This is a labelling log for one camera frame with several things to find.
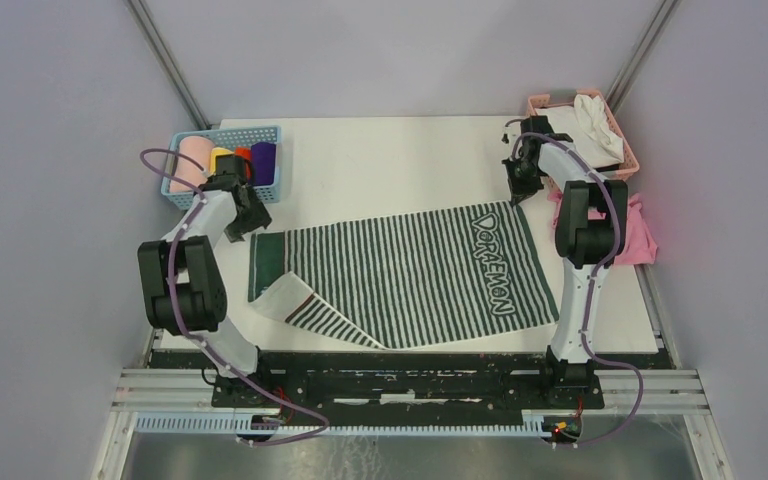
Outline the purple towel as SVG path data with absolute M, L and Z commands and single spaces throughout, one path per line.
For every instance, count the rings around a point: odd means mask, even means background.
M 276 178 L 277 145 L 258 142 L 250 147 L 250 163 L 254 169 L 251 183 L 254 186 L 272 185 Z

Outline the green white striped towel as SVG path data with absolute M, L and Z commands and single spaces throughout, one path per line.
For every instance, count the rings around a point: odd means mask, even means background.
M 526 216 L 506 202 L 257 234 L 248 300 L 268 319 L 391 351 L 559 318 Z

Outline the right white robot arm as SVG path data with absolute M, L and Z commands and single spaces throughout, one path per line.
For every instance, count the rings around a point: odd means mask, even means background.
M 628 188 L 591 167 L 572 138 L 555 132 L 548 119 L 532 115 L 506 122 L 511 153 L 502 164 L 510 203 L 516 206 L 551 180 L 561 193 L 554 243 L 563 265 L 563 293 L 555 334 L 537 382 L 540 400 L 551 408 L 572 401 L 595 382 L 591 326 L 610 268 L 624 247 Z

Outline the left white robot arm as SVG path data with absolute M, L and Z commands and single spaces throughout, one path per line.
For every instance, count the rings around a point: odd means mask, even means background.
M 201 185 L 162 168 L 151 171 L 192 190 L 184 217 L 159 240 L 142 243 L 137 261 L 148 323 L 192 342 L 224 377 L 238 377 L 238 396 L 253 407 L 273 397 L 273 378 L 258 370 L 259 349 L 228 316 L 228 294 L 214 255 L 271 223 L 252 181 L 255 169 L 240 155 L 222 156 Z

